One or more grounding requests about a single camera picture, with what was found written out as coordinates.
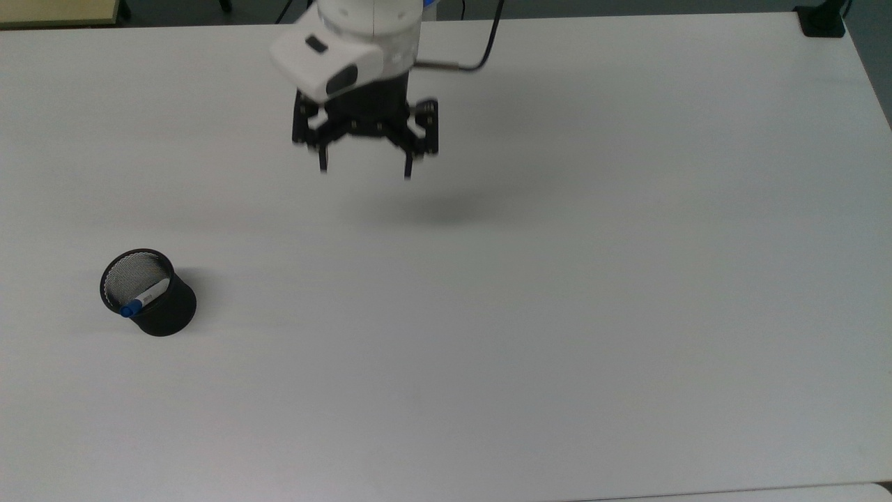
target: marker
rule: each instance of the marker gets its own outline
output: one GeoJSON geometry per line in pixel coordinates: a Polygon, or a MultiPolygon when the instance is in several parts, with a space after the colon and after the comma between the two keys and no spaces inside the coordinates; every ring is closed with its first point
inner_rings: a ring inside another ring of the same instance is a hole
{"type": "Polygon", "coordinates": [[[155,298],[164,294],[170,284],[170,279],[162,279],[144,293],[137,295],[136,298],[130,300],[126,305],[120,308],[120,314],[124,317],[132,317],[139,314],[143,307],[149,305],[155,298]]]}

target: black cable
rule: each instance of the black cable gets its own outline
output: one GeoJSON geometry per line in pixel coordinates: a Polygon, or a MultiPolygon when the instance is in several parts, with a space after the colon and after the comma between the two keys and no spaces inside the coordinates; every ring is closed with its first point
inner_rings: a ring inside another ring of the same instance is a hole
{"type": "Polygon", "coordinates": [[[282,18],[285,17],[285,13],[288,12],[288,7],[291,6],[291,2],[293,2],[293,0],[288,0],[288,3],[285,4],[285,8],[282,9],[282,13],[279,14],[279,17],[276,18],[276,24],[278,24],[282,20],[282,18]]]}
{"type": "Polygon", "coordinates": [[[415,61],[416,68],[427,68],[429,70],[448,70],[448,71],[478,71],[490,59],[492,45],[496,41],[496,32],[499,30],[499,20],[501,19],[502,8],[505,7],[505,0],[499,0],[499,6],[496,7],[496,15],[492,18],[492,29],[490,30],[490,40],[486,43],[486,50],[483,52],[483,59],[474,66],[462,66],[458,63],[446,63],[441,61],[415,61]]]}

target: wooden surface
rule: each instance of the wooden surface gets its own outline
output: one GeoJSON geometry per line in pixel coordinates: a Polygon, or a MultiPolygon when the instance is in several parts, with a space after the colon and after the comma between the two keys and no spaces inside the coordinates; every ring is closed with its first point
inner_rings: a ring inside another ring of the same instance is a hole
{"type": "Polygon", "coordinates": [[[407,182],[383,141],[292,145],[283,29],[0,33],[0,499],[892,478],[892,132],[849,37],[504,21],[483,71],[412,74],[441,147],[407,182]],[[182,333],[102,304],[136,247],[194,287],[182,333]]]}
{"type": "Polygon", "coordinates": [[[113,24],[119,0],[3,0],[0,28],[113,24]]]}

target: mesh pen cup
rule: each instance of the mesh pen cup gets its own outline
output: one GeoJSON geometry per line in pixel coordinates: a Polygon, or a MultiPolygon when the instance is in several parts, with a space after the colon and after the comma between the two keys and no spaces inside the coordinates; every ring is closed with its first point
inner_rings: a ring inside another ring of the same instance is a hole
{"type": "Polygon", "coordinates": [[[103,272],[99,288],[109,310],[128,316],[140,330],[154,337],[182,330],[195,314],[192,288],[177,276],[167,256],[153,249],[134,249],[115,258],[103,272]],[[129,315],[126,307],[140,298],[145,301],[145,294],[157,291],[163,282],[167,282],[163,292],[129,315]]]}

